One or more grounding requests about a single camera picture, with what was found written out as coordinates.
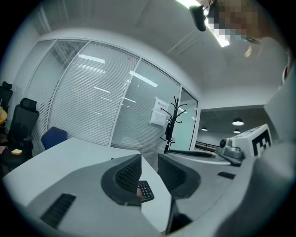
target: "white ceiling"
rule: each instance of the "white ceiling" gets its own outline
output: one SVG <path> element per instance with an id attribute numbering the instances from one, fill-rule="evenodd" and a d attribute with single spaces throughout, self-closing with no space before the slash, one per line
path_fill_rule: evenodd
<path id="1" fill-rule="evenodd" d="M 40 35 L 67 25 L 118 31 L 167 54 L 204 89 L 278 85 L 286 65 L 285 52 L 271 39 L 253 46 L 248 58 L 248 42 L 233 41 L 221 48 L 208 29 L 195 27 L 189 10 L 175 0 L 49 0 L 42 6 L 44 11 L 39 8 L 32 16 Z"/>
<path id="2" fill-rule="evenodd" d="M 239 117 L 244 121 L 242 126 L 234 126 L 233 120 Z M 251 128 L 268 124 L 273 139 L 278 135 L 263 108 L 237 109 L 237 110 L 219 110 L 219 111 L 201 111 L 199 129 L 206 127 L 209 132 L 233 133 L 235 129 L 241 132 Z"/>

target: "coat rack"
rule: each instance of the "coat rack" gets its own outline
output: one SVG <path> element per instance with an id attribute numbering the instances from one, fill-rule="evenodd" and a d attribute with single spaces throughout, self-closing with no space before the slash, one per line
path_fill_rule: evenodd
<path id="1" fill-rule="evenodd" d="M 166 148 L 165 148 L 165 151 L 164 153 L 166 153 L 168 151 L 168 148 L 170 147 L 170 145 L 172 143 L 175 143 L 173 142 L 172 140 L 172 134 L 173 134 L 173 130 L 174 130 L 174 125 L 175 125 L 175 122 L 176 123 L 182 123 L 182 121 L 178 122 L 176 121 L 177 117 L 179 117 L 181 114 L 183 114 L 184 112 L 186 112 L 186 110 L 182 111 L 181 113 L 178 113 L 178 109 L 181 107 L 181 106 L 186 106 L 187 104 L 183 104 L 183 105 L 179 105 L 178 106 L 178 102 L 179 102 L 179 98 L 177 98 L 176 100 L 176 97 L 174 96 L 174 99 L 175 99 L 175 104 L 171 103 L 173 106 L 174 106 L 174 114 L 173 116 L 166 110 L 163 109 L 164 112 L 167 112 L 169 115 L 170 115 L 170 118 L 169 118 L 169 123 L 167 124 L 166 126 L 166 139 L 163 139 L 162 137 L 160 137 L 162 140 L 164 141 L 167 141 L 166 143 Z"/>

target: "white paper notice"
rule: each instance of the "white paper notice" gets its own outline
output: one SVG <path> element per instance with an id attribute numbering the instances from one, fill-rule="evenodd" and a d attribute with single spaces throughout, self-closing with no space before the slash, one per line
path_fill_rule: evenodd
<path id="1" fill-rule="evenodd" d="M 166 119 L 168 114 L 163 110 L 168 111 L 169 104 L 156 98 L 153 107 L 150 123 L 164 126 L 166 124 Z"/>

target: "keyboard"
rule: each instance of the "keyboard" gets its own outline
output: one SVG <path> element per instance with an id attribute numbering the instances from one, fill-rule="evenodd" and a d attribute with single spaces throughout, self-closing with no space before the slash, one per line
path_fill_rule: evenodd
<path id="1" fill-rule="evenodd" d="M 142 193 L 142 203 L 154 199 L 153 192 L 147 181 L 139 181 L 138 188 L 141 190 Z"/>

